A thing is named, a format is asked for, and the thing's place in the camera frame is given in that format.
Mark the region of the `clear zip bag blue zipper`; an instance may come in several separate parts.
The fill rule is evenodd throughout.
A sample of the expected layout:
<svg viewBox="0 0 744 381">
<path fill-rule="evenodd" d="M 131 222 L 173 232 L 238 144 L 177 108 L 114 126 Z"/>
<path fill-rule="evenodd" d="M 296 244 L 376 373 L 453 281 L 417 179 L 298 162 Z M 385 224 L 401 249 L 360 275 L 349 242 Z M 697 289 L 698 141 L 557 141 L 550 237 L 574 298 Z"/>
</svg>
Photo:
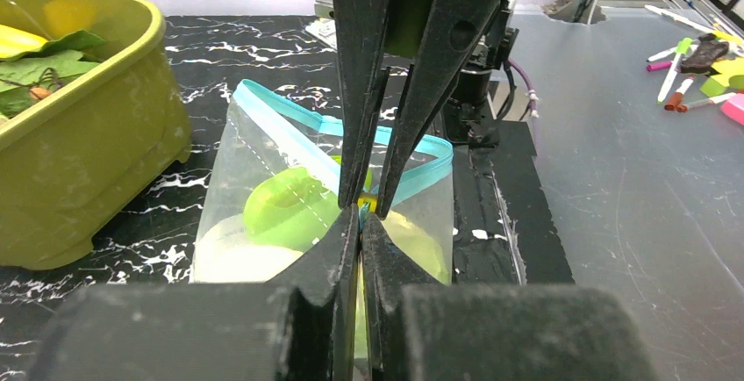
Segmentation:
<svg viewBox="0 0 744 381">
<path fill-rule="evenodd" d="M 356 205 L 337 204 L 339 119 L 241 82 L 197 231 L 203 380 L 374 380 L 425 373 L 408 305 L 450 283 L 452 145 L 414 149 L 385 219 L 376 193 L 391 130 L 373 138 Z"/>
</svg>

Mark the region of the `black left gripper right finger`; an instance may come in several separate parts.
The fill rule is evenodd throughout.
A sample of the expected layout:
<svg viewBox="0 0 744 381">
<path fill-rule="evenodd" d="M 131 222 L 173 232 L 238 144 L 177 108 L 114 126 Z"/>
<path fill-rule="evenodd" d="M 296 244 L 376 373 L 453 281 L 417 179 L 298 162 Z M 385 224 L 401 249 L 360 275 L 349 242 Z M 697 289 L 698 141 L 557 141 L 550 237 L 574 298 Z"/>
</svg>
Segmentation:
<svg viewBox="0 0 744 381">
<path fill-rule="evenodd" d="M 655 380 L 611 293 L 575 284 L 450 284 L 366 216 L 361 259 L 374 380 Z"/>
</svg>

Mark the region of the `green bell pepper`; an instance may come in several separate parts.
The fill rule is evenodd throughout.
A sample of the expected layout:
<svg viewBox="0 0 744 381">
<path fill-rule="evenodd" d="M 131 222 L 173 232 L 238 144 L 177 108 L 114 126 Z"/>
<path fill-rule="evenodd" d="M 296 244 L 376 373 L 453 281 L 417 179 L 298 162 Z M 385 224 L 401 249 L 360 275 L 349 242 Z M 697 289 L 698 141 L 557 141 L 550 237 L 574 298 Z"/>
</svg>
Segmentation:
<svg viewBox="0 0 744 381">
<path fill-rule="evenodd" d="M 303 253 L 339 217 L 337 194 L 306 167 L 287 168 L 255 159 L 248 165 L 249 193 L 241 215 L 242 244 Z"/>
</svg>

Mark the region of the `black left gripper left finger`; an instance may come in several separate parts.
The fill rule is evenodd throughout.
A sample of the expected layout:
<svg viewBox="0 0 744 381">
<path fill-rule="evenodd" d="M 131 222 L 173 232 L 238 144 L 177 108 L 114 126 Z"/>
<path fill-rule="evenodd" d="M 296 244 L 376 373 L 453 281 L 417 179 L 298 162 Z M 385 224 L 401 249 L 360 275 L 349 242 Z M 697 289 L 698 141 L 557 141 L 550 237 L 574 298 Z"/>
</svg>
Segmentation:
<svg viewBox="0 0 744 381">
<path fill-rule="evenodd" d="M 66 299 L 30 380 L 349 380 L 359 208 L 265 283 L 98 284 Z"/>
</svg>

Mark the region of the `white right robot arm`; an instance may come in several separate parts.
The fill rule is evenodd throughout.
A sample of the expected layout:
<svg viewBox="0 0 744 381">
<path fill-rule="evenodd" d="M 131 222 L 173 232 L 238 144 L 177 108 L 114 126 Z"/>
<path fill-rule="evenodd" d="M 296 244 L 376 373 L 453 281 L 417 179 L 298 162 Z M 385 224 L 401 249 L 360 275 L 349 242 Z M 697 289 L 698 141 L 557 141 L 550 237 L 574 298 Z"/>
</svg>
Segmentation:
<svg viewBox="0 0 744 381">
<path fill-rule="evenodd" d="M 362 193 L 390 75 L 383 57 L 411 61 L 376 194 L 376 214 L 385 217 L 405 164 L 436 121 L 458 144 L 497 144 L 505 110 L 492 112 L 487 93 L 492 70 L 512 70 L 510 0 L 332 1 L 344 125 L 340 207 Z"/>
</svg>

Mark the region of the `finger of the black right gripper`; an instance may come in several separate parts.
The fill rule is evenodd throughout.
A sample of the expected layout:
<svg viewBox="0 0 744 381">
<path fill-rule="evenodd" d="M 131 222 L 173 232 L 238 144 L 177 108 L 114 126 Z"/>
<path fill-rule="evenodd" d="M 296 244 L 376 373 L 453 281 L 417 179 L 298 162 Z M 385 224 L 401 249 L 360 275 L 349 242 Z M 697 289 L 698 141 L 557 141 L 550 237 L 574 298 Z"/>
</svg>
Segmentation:
<svg viewBox="0 0 744 381">
<path fill-rule="evenodd" d="M 382 70 L 390 0 L 333 0 L 343 141 L 338 205 L 363 190 L 388 73 Z"/>
<path fill-rule="evenodd" d="M 387 148 L 377 196 L 379 218 L 387 217 L 405 164 L 454 90 L 476 43 L 507 1 L 432 1 Z"/>
</svg>

